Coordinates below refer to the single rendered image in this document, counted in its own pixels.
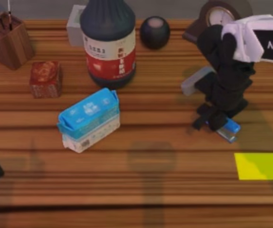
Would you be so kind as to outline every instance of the barcode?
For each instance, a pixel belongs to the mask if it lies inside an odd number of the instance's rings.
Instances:
[[[89,142],[89,140],[87,140],[87,141],[84,141],[82,144],[81,144],[81,146],[82,147],[86,147],[86,146],[88,146],[90,144],[90,142]]]

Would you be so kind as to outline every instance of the blue and white carton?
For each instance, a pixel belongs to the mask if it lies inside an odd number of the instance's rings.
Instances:
[[[120,127],[116,91],[104,88],[67,108],[58,116],[57,126],[64,147],[83,152]]]

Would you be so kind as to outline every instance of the gray wall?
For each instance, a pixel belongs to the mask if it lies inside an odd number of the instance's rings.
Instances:
[[[85,5],[87,0],[11,0],[12,14],[21,19],[68,19],[74,4]],[[196,19],[207,0],[126,0],[137,18],[159,15],[167,19]],[[254,14],[272,14],[273,0],[249,0]],[[0,0],[0,11],[7,0]]]

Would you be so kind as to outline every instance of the wooden table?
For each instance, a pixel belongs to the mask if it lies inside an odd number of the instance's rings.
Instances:
[[[163,50],[138,40],[137,75],[118,91],[121,128],[77,154],[63,148],[57,116],[99,88],[65,21],[26,22],[36,57],[17,71],[0,65],[0,228],[273,228],[273,182],[239,181],[234,160],[273,152],[273,64],[256,65],[236,143],[193,131],[204,96],[184,97],[180,83],[207,62],[181,38],[189,23],[170,21]],[[31,63],[45,60],[62,64],[59,99],[29,91]]]

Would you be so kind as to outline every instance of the dark plastic bottle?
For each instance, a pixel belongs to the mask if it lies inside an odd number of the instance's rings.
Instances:
[[[101,87],[118,89],[135,74],[135,14],[124,0],[89,0],[80,16],[87,67]]]

